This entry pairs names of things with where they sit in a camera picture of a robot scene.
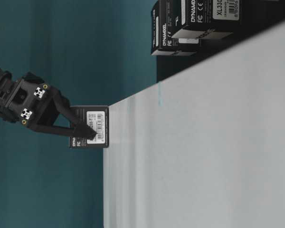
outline black box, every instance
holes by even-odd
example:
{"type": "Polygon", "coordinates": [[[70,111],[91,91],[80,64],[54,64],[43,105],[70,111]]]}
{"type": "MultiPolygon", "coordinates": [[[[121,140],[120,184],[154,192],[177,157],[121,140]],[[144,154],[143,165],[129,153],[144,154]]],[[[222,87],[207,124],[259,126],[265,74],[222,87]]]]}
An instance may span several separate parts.
{"type": "Polygon", "coordinates": [[[154,56],[190,56],[200,49],[197,39],[172,38],[172,5],[159,0],[152,12],[152,49],[154,56]]]}
{"type": "Polygon", "coordinates": [[[242,0],[169,0],[173,38],[221,39],[240,29],[242,0]]]}
{"type": "Polygon", "coordinates": [[[86,122],[97,136],[94,140],[79,137],[69,138],[70,148],[107,148],[109,147],[109,107],[108,106],[72,106],[71,110],[86,122]]]}

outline blue mark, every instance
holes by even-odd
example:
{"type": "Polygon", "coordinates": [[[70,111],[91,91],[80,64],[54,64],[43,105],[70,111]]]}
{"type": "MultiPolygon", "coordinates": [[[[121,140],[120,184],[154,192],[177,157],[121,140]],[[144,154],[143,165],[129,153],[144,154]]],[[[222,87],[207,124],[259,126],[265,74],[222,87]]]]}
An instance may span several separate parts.
{"type": "Polygon", "coordinates": [[[162,83],[158,83],[158,106],[162,107],[162,83]]]}

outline ce logo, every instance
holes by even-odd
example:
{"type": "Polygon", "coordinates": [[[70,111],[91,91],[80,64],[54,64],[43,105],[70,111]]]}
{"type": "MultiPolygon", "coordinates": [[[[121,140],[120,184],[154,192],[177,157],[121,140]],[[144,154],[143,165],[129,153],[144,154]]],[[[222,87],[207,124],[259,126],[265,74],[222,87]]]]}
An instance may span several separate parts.
{"type": "Polygon", "coordinates": [[[198,3],[198,10],[202,11],[203,10],[203,3],[198,3]]]}

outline stacked boxes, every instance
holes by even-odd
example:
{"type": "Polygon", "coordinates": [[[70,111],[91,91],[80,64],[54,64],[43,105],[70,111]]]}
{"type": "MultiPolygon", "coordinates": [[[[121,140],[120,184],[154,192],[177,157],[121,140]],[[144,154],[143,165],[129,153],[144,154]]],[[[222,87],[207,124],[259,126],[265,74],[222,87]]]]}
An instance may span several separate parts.
{"type": "Polygon", "coordinates": [[[173,38],[221,39],[241,25],[241,0],[171,0],[173,38]]]}
{"type": "Polygon", "coordinates": [[[152,15],[152,55],[190,56],[201,39],[222,39],[240,29],[242,0],[158,0],[152,15]]]}
{"type": "Polygon", "coordinates": [[[152,9],[152,55],[190,56],[200,48],[200,41],[172,38],[173,14],[170,1],[159,0],[152,9]]]}

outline barcode label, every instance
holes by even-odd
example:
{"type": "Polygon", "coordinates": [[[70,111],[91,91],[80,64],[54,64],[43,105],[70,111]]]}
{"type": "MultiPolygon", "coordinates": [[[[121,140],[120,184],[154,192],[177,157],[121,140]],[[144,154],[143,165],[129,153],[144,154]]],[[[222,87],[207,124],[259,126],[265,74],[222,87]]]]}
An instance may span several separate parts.
{"type": "Polygon", "coordinates": [[[86,121],[97,132],[93,140],[87,140],[87,144],[105,143],[105,112],[87,112],[86,121]]]}
{"type": "Polygon", "coordinates": [[[229,13],[235,14],[238,11],[236,10],[236,4],[234,3],[234,0],[229,0],[229,13]]]}
{"type": "Polygon", "coordinates": [[[240,0],[213,0],[213,19],[239,20],[240,0]]]}

